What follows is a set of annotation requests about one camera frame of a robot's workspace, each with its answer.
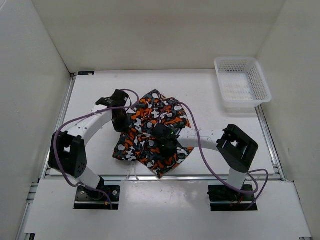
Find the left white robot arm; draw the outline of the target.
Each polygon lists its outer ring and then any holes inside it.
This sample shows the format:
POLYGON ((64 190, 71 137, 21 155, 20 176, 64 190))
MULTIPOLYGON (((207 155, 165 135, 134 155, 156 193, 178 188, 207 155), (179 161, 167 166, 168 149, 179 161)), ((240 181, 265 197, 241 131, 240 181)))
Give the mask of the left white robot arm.
POLYGON ((52 135, 49 167, 60 172, 71 186, 84 187, 93 200, 106 195, 105 184, 103 178, 88 167, 86 145, 110 122, 117 131, 125 129, 129 100, 126 90, 116 89, 110 97, 97 100, 89 114, 66 122, 52 135))

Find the aluminium front rail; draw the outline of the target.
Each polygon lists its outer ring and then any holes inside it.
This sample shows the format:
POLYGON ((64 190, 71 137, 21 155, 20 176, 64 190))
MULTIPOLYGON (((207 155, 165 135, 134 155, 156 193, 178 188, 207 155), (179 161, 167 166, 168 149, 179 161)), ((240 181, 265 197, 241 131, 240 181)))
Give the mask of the aluminium front rail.
MULTIPOLYGON (((201 176, 164 176, 162 178, 157 178, 155 176, 137 176, 140 181, 216 181, 217 179, 214 176, 201 175, 201 176)), ((254 175, 256 180, 262 181, 266 179, 265 175, 254 175)), ((105 181, 138 181, 135 175, 129 177, 121 175, 110 175, 102 176, 105 181)), ((222 175, 223 180, 227 179, 226 175, 222 175)), ((45 180, 65 180, 62 175, 46 175, 45 180)), ((280 174, 271 174, 268 178, 269 181, 281 181, 280 174)))

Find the white plastic basket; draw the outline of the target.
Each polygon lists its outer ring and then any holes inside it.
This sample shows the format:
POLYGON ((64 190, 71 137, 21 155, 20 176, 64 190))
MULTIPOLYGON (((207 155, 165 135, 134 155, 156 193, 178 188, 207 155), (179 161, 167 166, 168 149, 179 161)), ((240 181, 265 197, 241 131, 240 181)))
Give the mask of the white plastic basket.
POLYGON ((269 103, 272 94, 257 59, 245 56, 214 60, 222 104, 229 110, 250 110, 269 103))

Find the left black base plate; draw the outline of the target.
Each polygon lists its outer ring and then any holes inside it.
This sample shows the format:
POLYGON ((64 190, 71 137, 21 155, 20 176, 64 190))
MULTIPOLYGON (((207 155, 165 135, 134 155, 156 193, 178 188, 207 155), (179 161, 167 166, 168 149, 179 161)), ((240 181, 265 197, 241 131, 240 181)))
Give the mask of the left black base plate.
POLYGON ((76 210, 118 210, 120 203, 120 185, 105 185, 104 193, 91 191, 84 186, 76 190, 73 208, 76 210))

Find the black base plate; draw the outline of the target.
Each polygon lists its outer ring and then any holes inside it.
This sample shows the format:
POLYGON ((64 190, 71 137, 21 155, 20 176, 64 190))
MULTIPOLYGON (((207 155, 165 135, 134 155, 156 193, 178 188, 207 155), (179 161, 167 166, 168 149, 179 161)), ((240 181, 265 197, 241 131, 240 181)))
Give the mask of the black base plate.
POLYGON ((225 185, 209 185, 208 192, 211 212, 257 211, 254 194, 242 194, 225 185))
POLYGON ((120 203, 120 185, 105 185, 104 193, 91 191, 84 186, 76 190, 73 208, 76 210, 118 210, 120 203))

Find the orange camouflage shorts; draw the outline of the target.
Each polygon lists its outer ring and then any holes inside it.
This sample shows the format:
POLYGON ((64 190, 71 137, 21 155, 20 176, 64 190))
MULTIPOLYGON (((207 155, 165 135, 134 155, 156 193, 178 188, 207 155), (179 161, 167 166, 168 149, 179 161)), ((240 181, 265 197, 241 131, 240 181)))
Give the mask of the orange camouflage shorts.
POLYGON ((191 126, 184 108, 174 97, 165 97, 157 89, 144 95, 127 113, 126 128, 121 131, 113 151, 118 161, 139 162, 158 178, 176 169, 193 152, 176 140, 173 146, 155 131, 157 124, 169 130, 191 126))

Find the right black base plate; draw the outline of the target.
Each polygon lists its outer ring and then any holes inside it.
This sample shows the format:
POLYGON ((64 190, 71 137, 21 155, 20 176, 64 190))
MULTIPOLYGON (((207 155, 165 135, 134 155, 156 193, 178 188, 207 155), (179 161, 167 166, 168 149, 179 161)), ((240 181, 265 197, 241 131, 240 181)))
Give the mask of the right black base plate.
POLYGON ((209 185, 208 192, 211 212, 257 211, 254 194, 242 194, 225 185, 209 185))

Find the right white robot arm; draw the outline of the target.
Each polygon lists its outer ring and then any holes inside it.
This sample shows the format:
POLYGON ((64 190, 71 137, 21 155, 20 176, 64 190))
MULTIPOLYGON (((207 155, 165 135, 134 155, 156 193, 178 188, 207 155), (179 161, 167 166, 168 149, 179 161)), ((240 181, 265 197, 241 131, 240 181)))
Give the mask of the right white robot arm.
POLYGON ((259 190, 256 180, 255 189, 243 190, 246 176, 249 175, 252 162, 259 149, 259 145, 244 131, 234 124, 228 124, 223 130, 200 130, 198 128, 170 128, 158 123, 151 135, 160 142, 163 153, 172 153, 181 146, 183 148, 199 148, 202 159, 209 171, 225 185, 224 193, 230 200, 238 199, 242 194, 252 195, 259 190), (227 181, 222 180, 210 168, 205 159, 203 149, 219 152, 229 166, 227 181))

